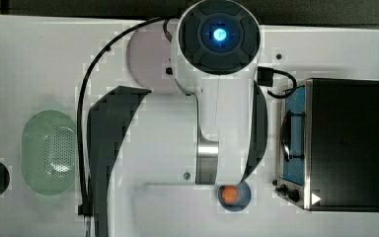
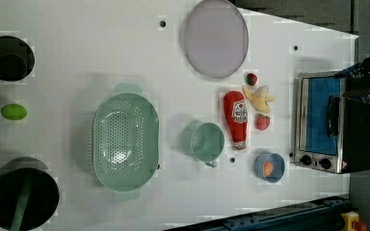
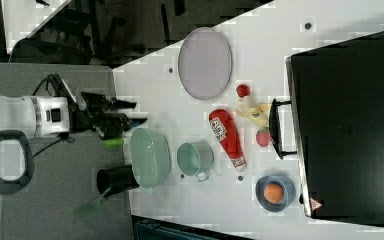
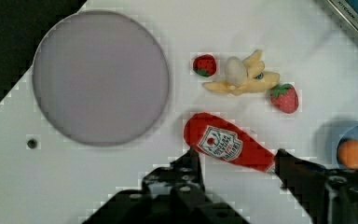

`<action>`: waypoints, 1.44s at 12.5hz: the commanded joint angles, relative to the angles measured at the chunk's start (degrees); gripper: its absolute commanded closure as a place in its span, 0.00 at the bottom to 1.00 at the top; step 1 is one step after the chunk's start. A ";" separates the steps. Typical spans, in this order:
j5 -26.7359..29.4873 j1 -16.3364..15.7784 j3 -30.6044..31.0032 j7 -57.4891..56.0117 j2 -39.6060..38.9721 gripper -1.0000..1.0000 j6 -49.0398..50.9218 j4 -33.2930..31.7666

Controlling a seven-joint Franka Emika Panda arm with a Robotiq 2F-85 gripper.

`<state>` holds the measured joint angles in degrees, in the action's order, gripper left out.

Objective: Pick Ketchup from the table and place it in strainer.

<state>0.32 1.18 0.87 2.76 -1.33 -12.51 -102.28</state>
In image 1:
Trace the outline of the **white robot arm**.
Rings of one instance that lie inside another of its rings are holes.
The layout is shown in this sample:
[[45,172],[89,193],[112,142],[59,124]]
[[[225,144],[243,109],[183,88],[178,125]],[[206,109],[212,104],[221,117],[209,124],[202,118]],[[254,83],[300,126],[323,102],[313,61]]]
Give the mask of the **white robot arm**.
[[265,153],[256,82],[261,31],[232,0],[202,0],[171,41],[177,93],[118,86],[87,114],[95,237],[138,237],[134,195],[151,185],[237,185]]

